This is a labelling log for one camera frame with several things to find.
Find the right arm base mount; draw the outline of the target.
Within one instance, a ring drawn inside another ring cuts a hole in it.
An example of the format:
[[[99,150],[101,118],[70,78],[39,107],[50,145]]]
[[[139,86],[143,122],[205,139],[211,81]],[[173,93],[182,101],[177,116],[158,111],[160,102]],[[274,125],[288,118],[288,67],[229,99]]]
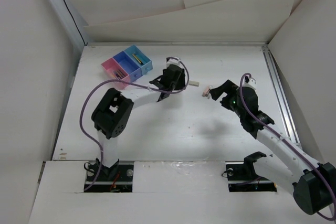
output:
[[[221,176],[227,179],[229,192],[277,192],[276,185],[258,176],[254,169],[254,163],[266,156],[262,152],[255,152],[246,156],[243,161],[225,162],[225,170]]]

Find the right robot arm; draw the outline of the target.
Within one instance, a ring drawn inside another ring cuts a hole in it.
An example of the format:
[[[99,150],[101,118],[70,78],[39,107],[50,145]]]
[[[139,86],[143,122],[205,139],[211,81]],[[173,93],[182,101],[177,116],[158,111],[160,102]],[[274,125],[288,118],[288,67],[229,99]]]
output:
[[[243,129],[271,151],[269,155],[258,151],[244,158],[239,170],[246,176],[244,184],[264,177],[291,194],[308,215],[335,204],[335,167],[306,154],[259,109],[254,78],[246,74],[239,85],[227,80],[209,89],[207,96],[221,98],[221,106],[235,112]]]

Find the white eraser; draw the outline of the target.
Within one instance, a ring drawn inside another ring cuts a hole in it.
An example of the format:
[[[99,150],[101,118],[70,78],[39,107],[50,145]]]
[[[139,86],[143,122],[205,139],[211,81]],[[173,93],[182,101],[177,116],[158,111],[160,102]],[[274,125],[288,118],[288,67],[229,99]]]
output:
[[[199,85],[199,82],[197,82],[197,81],[189,81],[189,83],[188,83],[190,86],[194,86],[194,87],[199,87],[200,85]]]

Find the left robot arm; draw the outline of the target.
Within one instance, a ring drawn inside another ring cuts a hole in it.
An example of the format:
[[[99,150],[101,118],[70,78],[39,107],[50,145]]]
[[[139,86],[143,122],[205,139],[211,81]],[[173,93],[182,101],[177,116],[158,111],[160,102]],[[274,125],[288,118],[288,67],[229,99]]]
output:
[[[91,116],[102,155],[96,159],[100,176],[112,180],[117,175],[119,158],[116,138],[125,130],[132,110],[160,102],[170,94],[183,91],[189,80],[186,68],[170,64],[162,75],[150,81],[147,86],[136,85],[132,90],[107,90]]]

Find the pale yellow highlighter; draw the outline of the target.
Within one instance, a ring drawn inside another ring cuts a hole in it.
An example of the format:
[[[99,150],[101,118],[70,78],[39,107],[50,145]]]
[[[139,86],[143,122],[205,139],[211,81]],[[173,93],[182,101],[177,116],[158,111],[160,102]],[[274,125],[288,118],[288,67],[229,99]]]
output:
[[[144,65],[144,64],[146,64],[146,61],[142,58],[142,56],[141,55],[136,55],[137,56],[137,58],[141,61],[141,63]]]

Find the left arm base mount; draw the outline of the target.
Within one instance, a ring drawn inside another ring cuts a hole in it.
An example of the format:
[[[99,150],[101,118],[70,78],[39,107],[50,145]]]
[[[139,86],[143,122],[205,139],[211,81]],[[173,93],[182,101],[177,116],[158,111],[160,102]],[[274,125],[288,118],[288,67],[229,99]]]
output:
[[[134,162],[117,161],[107,168],[102,166],[98,178],[94,180],[100,162],[85,162],[85,193],[131,193],[133,191]]]

